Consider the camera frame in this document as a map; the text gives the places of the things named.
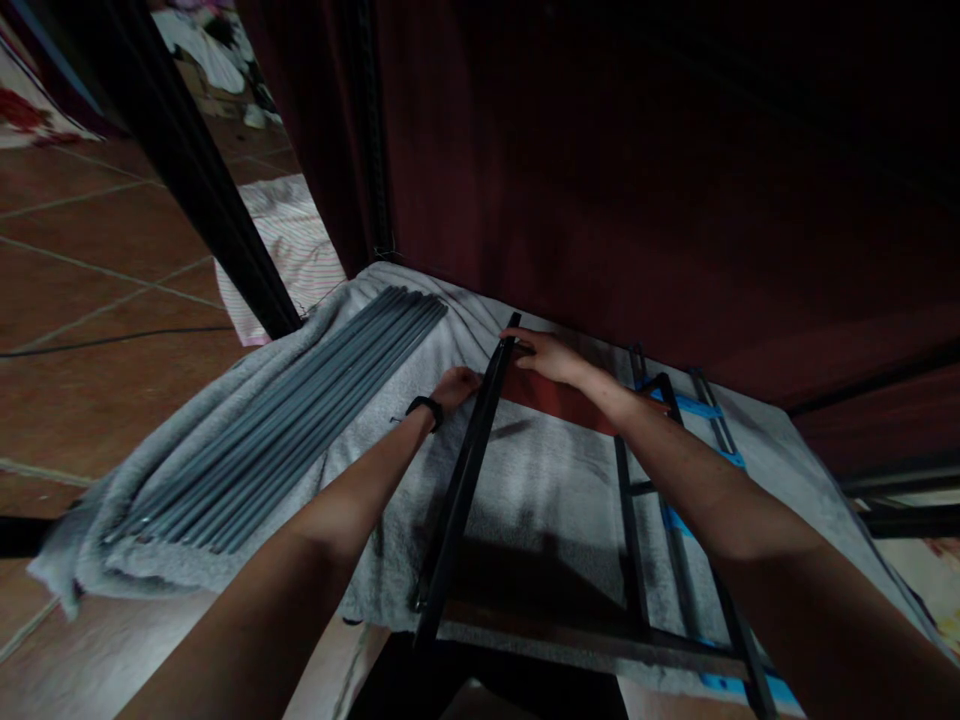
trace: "maroon curtain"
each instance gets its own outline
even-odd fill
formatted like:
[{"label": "maroon curtain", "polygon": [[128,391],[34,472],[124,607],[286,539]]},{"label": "maroon curtain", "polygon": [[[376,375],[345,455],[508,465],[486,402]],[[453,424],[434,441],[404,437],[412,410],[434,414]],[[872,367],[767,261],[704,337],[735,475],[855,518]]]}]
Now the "maroon curtain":
[{"label": "maroon curtain", "polygon": [[[629,30],[563,7],[375,6],[398,262],[605,340],[642,340],[659,360],[701,365],[711,380],[781,406],[960,334],[960,222],[862,159]],[[910,149],[960,158],[942,117],[957,91],[925,65],[956,55],[948,39],[884,15],[883,32],[841,18],[817,35],[831,7],[808,9],[805,22],[786,10],[754,12],[750,23],[688,19],[823,87],[852,126],[866,132],[879,117],[877,129]],[[289,17],[276,22],[291,32]],[[807,32],[777,41],[792,28]],[[899,31],[927,47],[896,65],[877,54],[900,47]],[[281,37],[289,43],[278,28],[273,50]],[[270,68],[280,58],[261,56],[271,83],[314,72],[304,65],[336,65],[322,48],[301,50],[300,67],[288,59],[282,72]],[[296,104],[301,125],[344,115],[343,87],[322,100],[279,97],[317,92],[300,80],[275,89],[285,120]],[[298,152],[325,179],[311,184],[318,206],[357,177],[353,168],[340,176],[319,147]],[[331,235],[351,268],[364,252],[369,259],[359,233]],[[955,447],[958,392],[958,376],[940,373],[798,425],[834,470],[869,467]],[[931,412],[936,397],[954,400]]]},{"label": "maroon curtain", "polygon": [[336,0],[237,0],[323,224],[352,278],[373,254],[347,33]]}]

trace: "person's arm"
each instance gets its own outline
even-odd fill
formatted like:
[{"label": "person's arm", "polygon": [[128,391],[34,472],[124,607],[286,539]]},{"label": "person's arm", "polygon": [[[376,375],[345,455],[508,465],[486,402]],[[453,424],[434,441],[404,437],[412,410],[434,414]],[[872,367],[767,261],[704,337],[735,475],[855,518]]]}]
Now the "person's arm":
[{"label": "person's arm", "polygon": [[580,389],[690,527],[815,718],[957,717],[960,670],[816,530],[552,335],[510,329],[517,365]]},{"label": "person's arm", "polygon": [[[448,417],[479,385],[453,368],[431,397]],[[433,424],[429,408],[414,410],[280,528],[120,716],[281,717]]]}]

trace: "black wristband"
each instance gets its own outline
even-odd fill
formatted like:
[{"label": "black wristband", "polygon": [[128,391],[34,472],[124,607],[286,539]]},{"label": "black wristband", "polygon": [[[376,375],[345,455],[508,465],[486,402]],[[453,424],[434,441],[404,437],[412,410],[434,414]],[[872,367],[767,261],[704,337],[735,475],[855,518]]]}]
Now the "black wristband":
[{"label": "black wristband", "polygon": [[443,408],[440,407],[440,403],[438,403],[436,400],[432,398],[426,398],[423,395],[417,395],[417,397],[413,399],[413,402],[410,403],[410,407],[407,408],[407,415],[412,413],[421,405],[426,405],[428,408],[430,408],[430,412],[433,413],[433,430],[430,432],[435,433],[440,429],[440,426],[443,425]]}]

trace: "tile floor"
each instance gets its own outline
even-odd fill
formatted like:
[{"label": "tile floor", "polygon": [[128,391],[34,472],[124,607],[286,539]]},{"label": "tile floor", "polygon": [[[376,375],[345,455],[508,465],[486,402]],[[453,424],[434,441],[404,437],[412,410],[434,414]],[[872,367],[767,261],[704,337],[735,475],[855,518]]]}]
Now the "tile floor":
[{"label": "tile floor", "polygon": [[[237,184],[298,172],[283,132],[210,121]],[[213,263],[132,140],[0,153],[0,352],[229,325]],[[0,360],[0,514],[55,518],[246,351],[232,331]],[[213,601],[84,598],[68,623],[0,561],[0,714],[112,717]],[[334,619],[287,712],[342,717],[387,632]],[[624,683],[633,717],[747,718]]]}]

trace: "electrical cord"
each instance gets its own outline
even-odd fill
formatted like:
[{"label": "electrical cord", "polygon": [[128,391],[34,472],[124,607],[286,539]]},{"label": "electrical cord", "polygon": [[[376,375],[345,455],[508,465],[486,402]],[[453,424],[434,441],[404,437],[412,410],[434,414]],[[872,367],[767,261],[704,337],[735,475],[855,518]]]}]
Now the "electrical cord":
[{"label": "electrical cord", "polygon": [[100,340],[91,340],[90,342],[77,343],[76,345],[58,345],[52,348],[42,348],[40,350],[24,350],[15,353],[0,353],[0,358],[28,357],[30,355],[47,355],[48,353],[63,352],[65,350],[79,350],[80,348],[93,347],[94,345],[107,345],[124,340],[135,340],[137,338],[149,337],[150,335],[172,335],[176,333],[188,332],[219,332],[221,330],[233,330],[230,325],[216,325],[212,327],[200,328],[167,328],[166,330],[148,330],[142,333],[131,333],[130,335],[119,335],[112,338],[102,338]]}]

